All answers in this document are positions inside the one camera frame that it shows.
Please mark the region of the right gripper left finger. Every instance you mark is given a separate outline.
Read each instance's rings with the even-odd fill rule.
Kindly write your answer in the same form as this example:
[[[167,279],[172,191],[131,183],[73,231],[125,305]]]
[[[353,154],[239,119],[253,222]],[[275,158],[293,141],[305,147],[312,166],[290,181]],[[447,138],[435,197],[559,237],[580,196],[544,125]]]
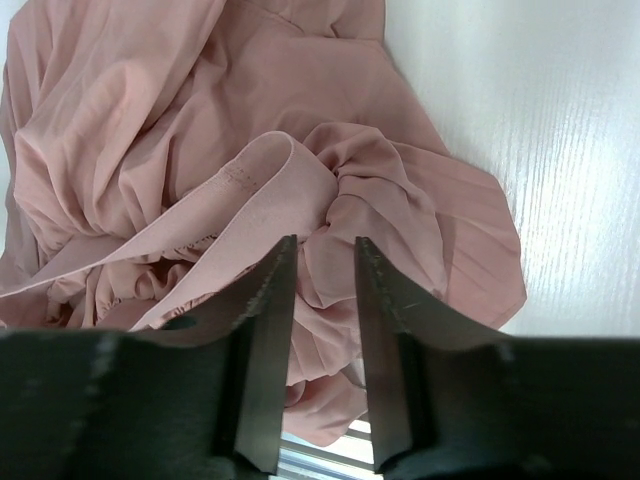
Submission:
[[[1,336],[5,479],[266,479],[277,471],[294,236],[158,330]]]

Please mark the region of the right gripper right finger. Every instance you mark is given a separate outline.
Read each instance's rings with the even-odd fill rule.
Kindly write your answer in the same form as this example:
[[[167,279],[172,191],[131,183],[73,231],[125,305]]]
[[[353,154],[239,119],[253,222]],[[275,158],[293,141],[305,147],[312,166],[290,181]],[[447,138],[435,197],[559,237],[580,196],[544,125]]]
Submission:
[[[378,474],[638,477],[637,340],[493,330],[410,280],[365,237],[355,273]]]

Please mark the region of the dusty pink pleated skirt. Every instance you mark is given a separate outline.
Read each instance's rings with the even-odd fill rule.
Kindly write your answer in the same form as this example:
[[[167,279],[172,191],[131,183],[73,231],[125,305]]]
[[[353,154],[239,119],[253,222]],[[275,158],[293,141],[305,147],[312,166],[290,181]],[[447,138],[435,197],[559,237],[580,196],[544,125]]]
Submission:
[[[381,1],[29,1],[7,39],[1,324],[158,328],[296,235],[283,428],[366,412],[354,243],[498,328],[525,303],[490,174],[450,156]]]

